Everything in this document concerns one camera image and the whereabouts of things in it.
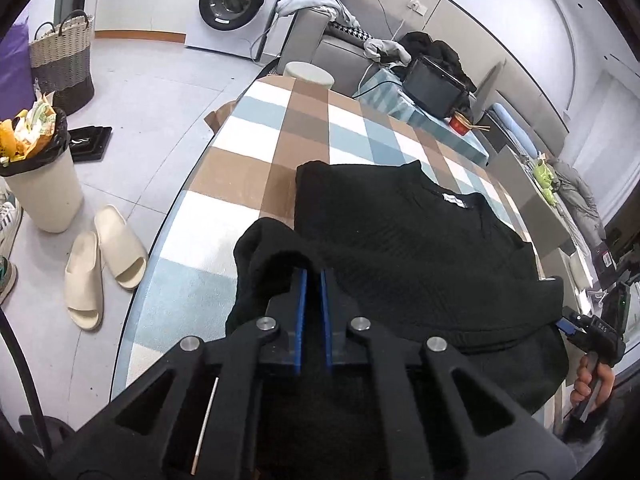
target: woven basket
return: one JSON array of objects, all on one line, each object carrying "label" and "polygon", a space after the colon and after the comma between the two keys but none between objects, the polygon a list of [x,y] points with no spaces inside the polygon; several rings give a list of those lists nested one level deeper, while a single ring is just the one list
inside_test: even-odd
[{"label": "woven basket", "polygon": [[[37,34],[49,25],[52,30]],[[94,17],[74,10],[59,26],[45,22],[30,43],[31,74],[40,91],[56,92],[54,102],[67,115],[87,104],[94,96],[90,72],[90,47],[94,38]]]}]

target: beige slipper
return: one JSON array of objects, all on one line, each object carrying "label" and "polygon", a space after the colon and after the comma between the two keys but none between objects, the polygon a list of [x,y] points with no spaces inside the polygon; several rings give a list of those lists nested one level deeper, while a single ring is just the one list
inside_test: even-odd
[{"label": "beige slipper", "polygon": [[102,272],[98,238],[92,231],[80,233],[71,246],[65,268],[65,304],[73,322],[93,330],[102,322]]},{"label": "beige slipper", "polygon": [[102,256],[116,281],[123,288],[136,288],[148,261],[142,242],[112,205],[95,214],[94,224]]}]

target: round stool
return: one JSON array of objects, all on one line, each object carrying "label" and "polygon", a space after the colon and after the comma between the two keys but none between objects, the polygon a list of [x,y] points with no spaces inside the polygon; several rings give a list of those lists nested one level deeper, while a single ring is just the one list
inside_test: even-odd
[{"label": "round stool", "polygon": [[316,83],[327,90],[330,90],[335,83],[333,76],[326,70],[302,61],[289,61],[284,67],[282,75],[302,79],[302,81],[308,81],[309,83]]}]

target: white curtain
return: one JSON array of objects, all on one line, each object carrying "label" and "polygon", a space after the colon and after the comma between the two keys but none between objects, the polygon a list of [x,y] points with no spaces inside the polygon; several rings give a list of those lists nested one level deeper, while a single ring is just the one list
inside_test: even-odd
[{"label": "white curtain", "polygon": [[640,100],[607,72],[573,121],[562,160],[591,187],[606,224],[640,180]]}]

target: purple bag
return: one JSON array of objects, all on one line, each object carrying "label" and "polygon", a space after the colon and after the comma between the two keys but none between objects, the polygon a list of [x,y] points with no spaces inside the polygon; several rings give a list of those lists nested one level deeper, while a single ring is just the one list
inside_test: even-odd
[{"label": "purple bag", "polygon": [[0,121],[33,106],[29,26],[20,18],[0,42]]}]

